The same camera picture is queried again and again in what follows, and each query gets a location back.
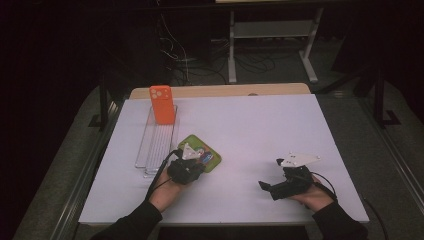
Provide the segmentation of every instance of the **clear plastic tray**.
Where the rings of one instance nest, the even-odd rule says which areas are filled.
[[[154,177],[168,154],[177,148],[178,108],[174,106],[174,124],[160,125],[155,121],[153,108],[150,108],[146,128],[135,162],[135,167],[144,170],[144,177]]]

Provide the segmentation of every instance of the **floor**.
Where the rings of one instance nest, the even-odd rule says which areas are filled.
[[[316,84],[309,83],[297,53],[303,46],[301,39],[263,41],[260,46],[267,48],[252,42],[239,43],[237,84],[303,82],[316,91],[343,76],[331,71],[341,40],[316,41],[310,56],[319,79]],[[217,40],[215,44],[219,47],[213,64],[189,59],[190,74],[184,79],[181,73],[187,71],[186,62],[181,61],[181,71],[175,71],[172,84],[225,84],[228,70],[220,51],[227,43]],[[386,83],[384,107],[393,110],[401,124],[380,128],[372,118],[373,92],[366,97],[354,96],[356,83],[354,79],[317,98],[353,183],[364,199],[370,217],[365,224],[369,238],[385,239],[386,229],[392,240],[424,239],[420,188],[424,184],[424,126],[408,109],[402,94]],[[99,89],[87,96],[15,239],[88,239],[101,229],[77,221],[119,106],[112,104],[109,110],[109,124],[99,131],[93,126],[93,116],[99,114]],[[311,240],[321,239],[315,225],[307,226],[307,231]]]

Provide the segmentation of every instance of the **black cable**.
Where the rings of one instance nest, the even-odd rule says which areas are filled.
[[[267,54],[267,56],[261,56],[258,54],[258,56],[255,56],[255,54],[244,54],[247,59],[249,59],[254,64],[262,64],[266,71],[271,71],[275,69],[275,62],[270,58],[270,55]],[[271,67],[268,67],[268,64],[266,63],[269,61],[271,63]]]
[[[178,86],[184,86],[184,79],[180,79],[179,77],[175,76],[175,74],[173,74],[172,76],[173,76],[173,79],[177,81]]]
[[[218,75],[219,77],[221,77],[221,79],[223,80],[224,84],[227,84],[227,79],[224,77],[224,75],[222,75],[220,72],[222,71],[222,69],[224,68],[224,66],[226,66],[226,59],[224,59],[223,63],[218,67],[217,70],[213,69],[213,68],[208,68],[208,67],[196,67],[193,68],[191,67],[190,69],[192,70],[202,70],[202,71],[209,71],[211,73],[195,73],[193,71],[190,71],[189,74],[195,75],[195,76],[211,76],[211,75]]]
[[[240,57],[244,57],[247,59],[247,61],[249,61],[249,63],[247,63],[246,61],[243,61]],[[260,72],[258,73],[265,73],[268,71],[268,66],[264,63],[264,61],[257,61],[254,57],[252,57],[250,54],[244,53],[242,54],[240,57],[234,57],[234,59],[236,60],[236,62],[242,66],[240,63],[245,64],[246,66],[253,68],[253,69],[257,69],[260,70]]]
[[[240,59],[240,58],[238,58],[238,57],[234,57],[234,60],[236,60],[236,63],[237,63],[240,67],[242,67],[244,70],[246,70],[246,71],[248,71],[248,72],[251,72],[251,73],[257,73],[257,74],[267,72],[267,69],[262,69],[262,68],[260,68],[260,67],[257,67],[257,66],[254,66],[254,65],[251,65],[251,64],[249,64],[249,63],[247,63],[247,62],[245,62],[245,61],[241,60],[241,59]],[[256,70],[258,70],[258,71],[249,70],[247,67],[250,67],[250,68],[252,68],[252,69],[256,69]]]
[[[174,78],[177,79],[177,82],[180,86],[193,86],[193,83],[187,78],[187,73],[184,69],[181,68],[175,68],[175,70],[178,70],[182,73],[183,78],[179,78],[177,75],[174,74]]]
[[[331,184],[331,182],[330,181],[328,181],[328,179],[327,178],[325,178],[324,176],[322,176],[321,174],[318,174],[318,173],[316,173],[316,172],[311,172],[312,174],[314,174],[314,175],[317,175],[317,176],[320,176],[321,178],[323,178],[328,184],[330,184],[330,186],[331,186],[331,189],[333,190],[333,194],[334,195],[337,195],[336,194],[336,190],[334,189],[334,187],[333,187],[333,184]]]
[[[164,181],[163,183],[161,183],[161,184],[159,184],[159,185],[157,185],[154,189],[153,189],[153,191],[155,191],[156,189],[158,189],[160,186],[162,186],[163,184],[165,184],[165,183],[167,183],[167,182],[169,182],[169,181],[171,181],[172,180],[172,178],[168,178],[166,181]]]
[[[374,208],[371,202],[368,201],[368,199],[366,199],[364,196],[362,196],[362,199],[371,208],[372,212],[377,217],[377,220],[380,223],[381,229],[383,230],[383,233],[384,233],[384,239],[389,240],[389,234],[387,233],[386,226],[384,225],[383,219],[381,218],[380,214],[377,212],[377,210]]]
[[[153,191],[157,188],[157,187],[155,187],[155,185],[158,182],[159,177],[162,174],[163,170],[165,169],[166,165],[168,164],[169,158],[172,156],[172,154],[177,154],[178,152],[179,152],[178,149],[170,152],[168,154],[168,156],[166,156],[166,158],[162,161],[162,164],[160,165],[160,167],[159,167],[159,169],[158,169],[158,171],[157,171],[157,173],[155,175],[155,178],[153,178],[153,181],[150,184],[149,189],[147,190],[146,197],[144,198],[145,201],[149,200],[149,198],[152,195]]]

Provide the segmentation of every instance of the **human hand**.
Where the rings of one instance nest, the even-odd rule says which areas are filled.
[[[320,181],[315,176],[312,176],[312,178],[314,179],[314,182],[320,183]],[[318,212],[322,208],[334,202],[334,200],[330,196],[328,196],[328,194],[324,192],[324,190],[315,186],[314,184],[312,184],[306,192],[291,196],[289,198],[306,205],[314,212]]]
[[[155,190],[149,198],[149,202],[153,204],[159,212],[164,212],[186,189],[188,185],[178,184],[172,181],[168,175],[167,169],[164,169],[159,176],[155,186]]]

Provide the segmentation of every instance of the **white tabletop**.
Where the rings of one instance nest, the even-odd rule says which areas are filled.
[[[179,141],[197,135],[222,162],[202,174],[163,214],[164,225],[307,224],[311,212],[297,202],[273,201],[258,181],[284,181],[275,159],[289,152],[319,155],[308,168],[334,185],[340,205],[369,221],[312,94],[177,98]],[[109,224],[131,213],[152,179],[135,168],[150,100],[127,100],[79,221]]]

